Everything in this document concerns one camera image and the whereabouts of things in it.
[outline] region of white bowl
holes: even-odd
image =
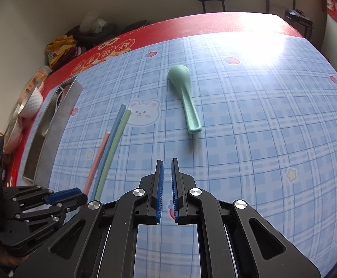
[[[40,110],[44,98],[37,87],[33,87],[19,107],[19,116],[22,118],[33,118]]]

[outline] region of green spoon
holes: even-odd
[[[202,125],[199,122],[198,114],[190,94],[189,69],[182,65],[173,66],[168,72],[168,78],[174,84],[175,88],[179,92],[179,95],[181,96],[188,132],[190,134],[200,132],[202,130]]]

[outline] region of plastic bag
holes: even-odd
[[[99,33],[101,29],[107,25],[107,22],[101,18],[99,11],[90,11],[84,17],[79,26],[82,33]]]

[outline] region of chopstick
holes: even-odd
[[[111,134],[109,136],[109,141],[107,142],[107,145],[105,146],[104,153],[103,153],[103,155],[101,157],[101,160],[99,162],[99,164],[100,164],[99,170],[97,172],[97,175],[96,175],[96,178],[95,178],[95,183],[94,183],[94,188],[92,190],[92,193],[91,193],[91,196],[90,196],[89,200],[94,200],[95,199],[95,194],[97,192],[97,188],[98,188],[98,185],[99,185],[100,177],[101,177],[101,174],[102,174],[102,167],[101,166],[102,166],[102,164],[105,164],[105,162],[107,161],[107,156],[108,156],[109,151],[111,149],[112,142],[114,140],[114,137],[116,135],[118,126],[120,125],[120,122],[121,122],[121,119],[122,119],[122,117],[124,115],[125,110],[126,110],[126,105],[125,104],[121,105],[120,110],[118,111],[116,120],[114,121],[113,127],[111,129]]]
[[[103,141],[101,142],[101,145],[98,149],[97,155],[95,156],[94,162],[91,166],[90,173],[89,173],[89,176],[87,177],[86,184],[85,184],[85,187],[84,187],[84,194],[86,194],[86,195],[89,194],[89,190],[90,190],[90,186],[92,184],[92,180],[94,178],[95,172],[97,171],[100,159],[103,155],[105,145],[107,144],[107,141],[108,141],[108,138],[109,138],[110,134],[111,134],[111,132],[105,133]]]
[[[120,123],[120,125],[117,129],[116,135],[115,135],[115,137],[113,139],[113,142],[111,144],[111,150],[108,153],[107,160],[105,162],[103,171],[101,173],[101,178],[100,178],[98,188],[97,188],[97,191],[96,191],[96,194],[95,194],[95,200],[100,200],[100,196],[101,196],[101,193],[103,192],[105,180],[107,179],[108,171],[109,171],[109,168],[111,166],[111,163],[112,163],[112,160],[113,160],[113,157],[114,157],[114,153],[116,152],[118,143],[121,139],[123,131],[125,130],[125,126],[126,126],[126,123],[127,123],[128,119],[130,118],[130,115],[131,115],[131,110],[128,108],[125,111],[125,113],[124,113],[124,115],[121,119],[121,123]]]

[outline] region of blue chopstick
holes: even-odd
[[[99,182],[100,182],[101,173],[103,171],[104,164],[107,161],[107,157],[108,157],[109,151],[111,150],[111,146],[112,146],[114,136],[116,135],[118,126],[120,125],[120,122],[121,122],[123,114],[125,113],[125,110],[126,110],[126,105],[125,104],[121,105],[120,110],[118,111],[116,120],[114,121],[112,130],[111,130],[111,134],[109,135],[107,145],[105,146],[105,150],[103,152],[103,155],[101,156],[99,166],[98,166],[98,173],[97,173],[96,178],[95,178],[94,188],[92,189],[92,194],[91,194],[89,200],[95,199],[95,195],[97,193],[97,188],[98,188],[98,185],[99,185]]]

